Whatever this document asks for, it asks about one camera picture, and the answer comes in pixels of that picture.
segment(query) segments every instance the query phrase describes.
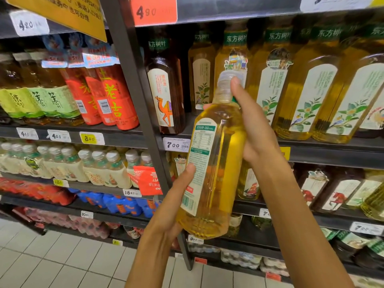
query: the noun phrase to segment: barcode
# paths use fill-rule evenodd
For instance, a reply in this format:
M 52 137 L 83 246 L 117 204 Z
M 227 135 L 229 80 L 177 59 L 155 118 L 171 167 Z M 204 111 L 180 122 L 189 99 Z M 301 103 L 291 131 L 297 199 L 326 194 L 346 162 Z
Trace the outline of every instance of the barcode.
M 101 108 L 101 111 L 103 112 L 103 114 L 111 114 L 112 113 L 107 99 L 98 100 L 98 102 L 99 102 L 99 105 L 100 105 L 100 108 Z
M 193 206 L 195 205 L 194 200 L 187 196 L 183 196 L 182 202 L 181 202 L 185 207 L 187 207 L 189 210 L 193 210 Z
M 79 107 L 81 114 L 87 114 L 87 109 L 85 109 L 84 103 L 81 100 L 76 100 L 77 107 Z

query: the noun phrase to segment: floor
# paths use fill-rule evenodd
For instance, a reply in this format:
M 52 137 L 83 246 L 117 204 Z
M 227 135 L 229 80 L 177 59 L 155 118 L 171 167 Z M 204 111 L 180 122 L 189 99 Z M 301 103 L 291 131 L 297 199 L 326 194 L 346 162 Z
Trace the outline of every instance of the floor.
M 48 231 L 40 236 L 19 223 L 0 220 L 0 288 L 123 288 L 136 250 Z M 162 288 L 293 288 L 169 257 Z

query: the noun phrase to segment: supermarket shelf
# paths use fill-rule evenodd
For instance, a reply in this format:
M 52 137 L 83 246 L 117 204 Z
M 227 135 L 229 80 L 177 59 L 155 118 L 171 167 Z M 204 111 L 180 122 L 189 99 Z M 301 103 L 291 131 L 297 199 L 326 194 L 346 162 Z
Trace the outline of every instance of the supermarket shelf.
M 45 200 L 36 200 L 29 196 L 13 194 L 9 192 L 0 191 L 0 203 L 13 204 L 17 206 L 37 208 L 46 211 L 52 211 L 62 214 L 75 215 L 81 217 L 82 211 L 93 213 L 93 219 L 105 222 L 119 223 L 122 225 L 128 225 L 132 227 L 145 228 L 149 222 L 149 219 L 144 217 L 144 214 L 140 216 L 122 215 L 119 213 L 110 213 L 108 209 L 101 209 L 97 206 L 93 206 L 89 203 L 82 202 L 79 198 L 76 198 L 71 204 L 62 206 L 54 204 Z
M 146 149 L 146 142 L 143 136 L 141 127 L 138 126 L 132 130 L 120 130 L 117 126 L 107 126 L 104 124 L 87 125 L 82 124 L 79 126 L 67 126 L 58 124 L 46 125 L 26 125 L 20 126 L 16 123 L 11 125 L 0 125 L 0 137 L 20 138 L 17 133 L 16 127 L 32 128 L 36 130 L 39 140 L 51 141 L 48 135 L 49 130 L 66 130 L 69 132 L 71 142 L 81 144 L 80 131 L 84 132 L 98 132 L 104 136 L 105 145 L 112 145 L 117 147 L 135 147 Z

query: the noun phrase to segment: yellow tea bottle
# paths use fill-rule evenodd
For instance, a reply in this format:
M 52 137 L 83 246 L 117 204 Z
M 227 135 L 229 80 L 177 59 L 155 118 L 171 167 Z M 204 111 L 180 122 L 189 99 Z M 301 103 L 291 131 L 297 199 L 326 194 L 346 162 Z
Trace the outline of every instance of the yellow tea bottle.
M 213 105 L 195 120 L 188 163 L 196 173 L 187 186 L 176 220 L 190 234 L 208 239 L 228 231 L 242 163 L 246 133 L 241 111 L 232 102 L 230 80 L 242 77 L 223 71 Z

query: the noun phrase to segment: orange price tag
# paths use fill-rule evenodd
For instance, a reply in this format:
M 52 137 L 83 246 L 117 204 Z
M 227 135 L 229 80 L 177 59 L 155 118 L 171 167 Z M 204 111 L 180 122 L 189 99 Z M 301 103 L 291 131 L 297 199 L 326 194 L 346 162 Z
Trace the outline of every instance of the orange price tag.
M 129 0 L 135 26 L 177 22 L 176 0 Z

